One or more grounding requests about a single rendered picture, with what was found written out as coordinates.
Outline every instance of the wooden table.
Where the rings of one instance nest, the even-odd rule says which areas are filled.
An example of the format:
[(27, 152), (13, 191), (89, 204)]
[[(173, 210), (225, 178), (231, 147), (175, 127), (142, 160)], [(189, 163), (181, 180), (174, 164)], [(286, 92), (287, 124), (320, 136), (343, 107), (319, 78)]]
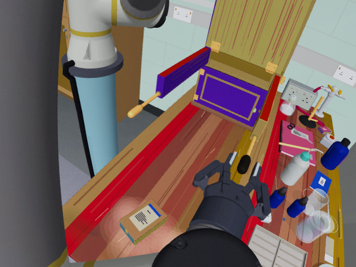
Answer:
[[(159, 252), (172, 239), (185, 232), (202, 201), (202, 191), (192, 186), (195, 174), (214, 160), (224, 162), (231, 152), (239, 153), (231, 167), (231, 179), (242, 185), (247, 184), (253, 164), (245, 175), (238, 174), (236, 167), (248, 149), (250, 131), (191, 106), (189, 102), (193, 94), (194, 88), (63, 206), (68, 251), (72, 258), (93, 261)], [(279, 174), (290, 160), (275, 152), (279, 138), (276, 138), (274, 118), (279, 112), (280, 96), (277, 93), (270, 120), (251, 153), (252, 163), (263, 163), (265, 171), (261, 180), (269, 185), (270, 192), (276, 186), (281, 187)], [(300, 126), (297, 116), (295, 112), (287, 121)], [(329, 115), (325, 116), (325, 124), (332, 129)], [(315, 129), (312, 131), (317, 148), (325, 151), (326, 148), (318, 143), (321, 135)], [(310, 167), (304, 178), (288, 190), (286, 204), (272, 211), (273, 222), (263, 225), (307, 251), (307, 267), (319, 266), (324, 262), (326, 235), (311, 245), (300, 243), (293, 230), (298, 220), (288, 218), (285, 209), (291, 202), (291, 196), (300, 197), (302, 190), (309, 186), (317, 169), (327, 173), (322, 168), (318, 159), (317, 166)], [(337, 218), (336, 208), (341, 203), (337, 169), (329, 172), (329, 177), (333, 179), (329, 191), (330, 213)], [(215, 174), (209, 184), (218, 179), (219, 174)], [(121, 230), (119, 220), (148, 199), (154, 199), (167, 213), (167, 222), (134, 246)], [(256, 223), (262, 225), (258, 219), (250, 218), (242, 238), (244, 242), (247, 243), (251, 234), (249, 230)], [(343, 240), (337, 238), (337, 233), (330, 234), (330, 237), (335, 240), (334, 259), (339, 257), (339, 266), (343, 266)]]

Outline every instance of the tiled wall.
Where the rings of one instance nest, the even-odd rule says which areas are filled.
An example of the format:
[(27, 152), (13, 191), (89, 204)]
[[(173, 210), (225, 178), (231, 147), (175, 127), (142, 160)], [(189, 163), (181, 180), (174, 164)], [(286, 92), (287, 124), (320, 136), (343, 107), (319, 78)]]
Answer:
[[(212, 14), (215, 0), (171, 0), (170, 6), (179, 5), (188, 9)], [(208, 28), (202, 28), (168, 18), (158, 29), (145, 29), (142, 55), (140, 99), (146, 101), (155, 94), (157, 75), (205, 46)], [(332, 58), (346, 66), (356, 68), (356, 0), (317, 0), (298, 43)], [(336, 85), (347, 99), (334, 97), (326, 113), (331, 114), (337, 139), (347, 137), (351, 145), (356, 142), (355, 109), (356, 88), (330, 76), (291, 60), (284, 74), (310, 87)], [(165, 98), (157, 98), (152, 105), (167, 110), (197, 81), (197, 73), (174, 89)], [(286, 82), (279, 86), (284, 89)], [(327, 96), (319, 91), (320, 96)]]
[[(356, 68), (356, 0), (317, 0), (298, 45)], [(346, 100), (333, 97), (325, 113), (332, 116), (336, 138), (350, 139), (350, 148), (356, 142), (356, 88), (294, 61), (290, 61), (284, 76), (286, 81), (292, 78), (312, 88), (332, 85), (342, 90)], [(318, 94), (317, 100), (327, 96), (322, 90)]]

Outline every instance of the black bottle cap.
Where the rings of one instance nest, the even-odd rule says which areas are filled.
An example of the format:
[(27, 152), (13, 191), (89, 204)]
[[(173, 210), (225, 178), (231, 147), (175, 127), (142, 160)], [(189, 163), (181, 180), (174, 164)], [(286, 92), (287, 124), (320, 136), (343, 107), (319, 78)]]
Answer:
[(342, 144), (344, 147), (348, 147), (348, 146), (351, 144), (351, 142), (350, 142), (350, 140), (348, 140), (347, 138), (344, 138), (344, 139), (342, 139), (341, 144)]
[(302, 197), (302, 198), (299, 200), (300, 206), (305, 206), (307, 202), (308, 202), (308, 197), (307, 197), (307, 196)]
[(285, 193), (287, 192), (287, 187), (282, 187), (281, 189), (278, 190), (278, 195), (280, 196), (285, 196)]

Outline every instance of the purple door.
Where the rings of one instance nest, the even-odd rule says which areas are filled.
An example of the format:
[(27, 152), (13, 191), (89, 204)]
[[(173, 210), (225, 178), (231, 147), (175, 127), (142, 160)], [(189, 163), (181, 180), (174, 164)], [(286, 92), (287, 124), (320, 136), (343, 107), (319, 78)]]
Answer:
[(212, 68), (202, 69), (194, 102), (253, 127), (268, 92)]

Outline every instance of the blue card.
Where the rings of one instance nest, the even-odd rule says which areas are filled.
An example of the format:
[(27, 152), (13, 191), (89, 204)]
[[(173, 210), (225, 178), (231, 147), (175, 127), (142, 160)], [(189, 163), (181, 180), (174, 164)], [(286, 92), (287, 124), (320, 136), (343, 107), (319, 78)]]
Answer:
[(322, 174), (320, 171), (317, 171), (317, 174), (314, 176), (313, 182), (311, 182), (310, 188), (315, 190), (315, 192), (318, 192), (318, 189), (321, 189), (325, 192), (325, 194), (327, 194), (331, 183), (332, 180), (330, 178)]

